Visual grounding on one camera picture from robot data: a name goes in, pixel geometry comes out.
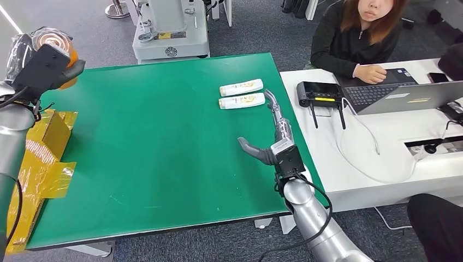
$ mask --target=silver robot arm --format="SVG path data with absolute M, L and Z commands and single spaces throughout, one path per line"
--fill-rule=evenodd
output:
M 300 174 L 305 168 L 294 143 L 291 126 L 283 118 L 275 96 L 268 90 L 264 94 L 270 101 L 268 107 L 275 124 L 275 143 L 269 149 L 259 149 L 246 139 L 238 138 L 241 148 L 264 164 L 275 166 L 278 191 L 284 197 L 302 236 L 309 240 L 319 234 L 307 243 L 318 261 L 373 262 L 347 237 L 334 219 L 331 218 L 323 230 L 328 214 Z
M 69 56 L 49 44 L 34 51 L 26 34 L 18 35 L 10 52 L 7 79 L 0 81 L 0 261 L 8 246 L 7 235 L 14 231 L 7 232 L 8 209 L 15 185 L 19 184 L 26 134 L 41 119 L 40 96 L 84 71 L 85 61 L 77 60 L 68 67 L 69 62 Z
M 19 168 L 26 150 L 26 134 L 34 115 L 22 105 L 0 109 L 0 261 L 7 247 L 7 214 Z

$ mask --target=laptop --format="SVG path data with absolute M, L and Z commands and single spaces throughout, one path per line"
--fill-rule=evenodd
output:
M 396 90 L 399 86 L 417 85 L 415 79 L 405 68 L 387 69 L 386 79 L 376 85 L 367 84 L 357 78 L 336 75 L 344 96 L 359 115 L 378 100 Z
M 434 109 L 463 97 L 463 81 L 399 86 L 359 115 Z

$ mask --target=green table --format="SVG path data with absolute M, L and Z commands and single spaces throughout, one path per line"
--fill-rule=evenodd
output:
M 77 166 L 66 197 L 45 203 L 27 249 L 286 213 L 274 168 L 236 140 L 270 146 L 269 109 L 218 106 L 220 86 L 257 78 L 322 186 L 269 53 L 88 69 L 73 88 L 42 97 L 79 112 L 62 159 Z

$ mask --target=yellow tape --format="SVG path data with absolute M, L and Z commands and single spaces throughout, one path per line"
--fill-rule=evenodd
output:
M 315 97 L 315 100 L 317 101 L 328 101 L 328 102 L 334 102 L 334 98 L 323 98 L 323 97 Z
M 428 102 L 429 99 L 427 100 L 412 100 L 412 101 L 408 101 L 408 103 L 421 103 L 421 102 Z
M 75 112 L 47 110 L 40 122 L 27 132 L 26 152 L 18 179 L 22 184 L 22 212 L 7 254 L 24 251 L 46 198 L 63 198 L 76 163 L 60 162 L 77 117 Z M 13 191 L 8 210 L 7 232 L 11 231 L 17 214 L 19 194 Z

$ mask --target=floor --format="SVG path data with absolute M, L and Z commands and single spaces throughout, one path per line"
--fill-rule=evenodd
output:
M 74 37 L 79 56 L 88 68 L 136 64 L 132 50 L 135 30 L 130 18 L 111 20 L 104 16 L 109 0 L 17 0 L 31 23 L 66 31 Z M 271 52 L 279 71 L 298 70 L 309 61 L 312 34 L 323 10 L 319 5 L 314 21 L 296 19 L 281 12 L 281 0 L 234 0 L 233 27 L 225 14 L 209 21 L 211 56 Z M 414 0 L 404 16 L 416 20 L 412 31 L 404 30 L 391 61 L 440 57 L 457 34 L 445 23 L 430 27 L 425 19 L 431 0 Z M 381 209 L 392 226 L 408 224 L 404 205 Z M 337 213 L 339 224 L 368 255 L 383 261 L 424 261 L 423 250 L 411 230 L 390 231 L 373 209 Z M 263 230 L 251 222 L 179 231 L 136 239 L 118 240 L 108 258 L 96 258 L 68 249 L 30 252 L 5 259 L 17 261 L 130 262 L 130 261 L 251 261 L 262 251 L 301 240 L 297 230 L 282 236 L 274 220 Z M 305 247 L 275 254 L 267 261 L 313 261 Z

